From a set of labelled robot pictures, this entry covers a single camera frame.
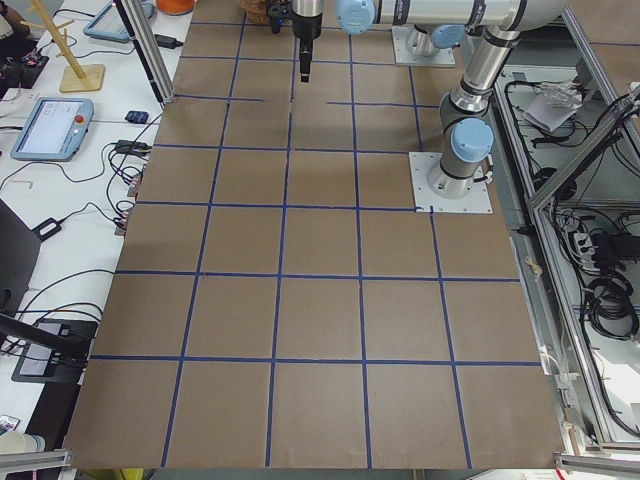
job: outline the wicker basket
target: wicker basket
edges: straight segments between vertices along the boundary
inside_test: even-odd
[[[258,25],[269,25],[267,17],[266,0],[239,0],[240,6],[247,12],[250,22]]]

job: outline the black monitor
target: black monitor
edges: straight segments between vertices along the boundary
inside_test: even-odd
[[[96,324],[44,319],[33,326],[15,319],[39,253],[36,234],[0,200],[0,343],[7,336],[27,342],[12,379],[76,382]]]

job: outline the black connector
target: black connector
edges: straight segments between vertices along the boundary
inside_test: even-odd
[[[129,140],[118,140],[114,147],[116,153],[131,153],[134,155],[146,155],[151,151],[151,147],[142,142],[131,142]]]
[[[184,45],[183,42],[175,39],[174,37],[167,37],[166,35],[159,35],[157,33],[154,35],[154,37],[156,37],[158,46],[162,48],[170,48],[173,50],[174,48]]]

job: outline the orange object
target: orange object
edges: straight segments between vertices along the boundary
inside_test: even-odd
[[[195,0],[156,0],[156,5],[160,11],[169,15],[189,13],[193,10],[195,4]]]

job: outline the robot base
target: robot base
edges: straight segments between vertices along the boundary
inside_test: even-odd
[[[493,213],[487,185],[474,183],[469,193],[458,200],[443,198],[429,186],[427,175],[431,167],[440,161],[441,153],[411,152],[409,165],[413,183],[413,199],[418,212],[438,213]]]
[[[413,33],[413,26],[392,27],[393,51],[396,54],[396,64],[416,65],[425,67],[446,67],[453,68],[456,60],[453,57],[453,50],[445,48],[430,57],[416,56],[407,49],[407,39]]]

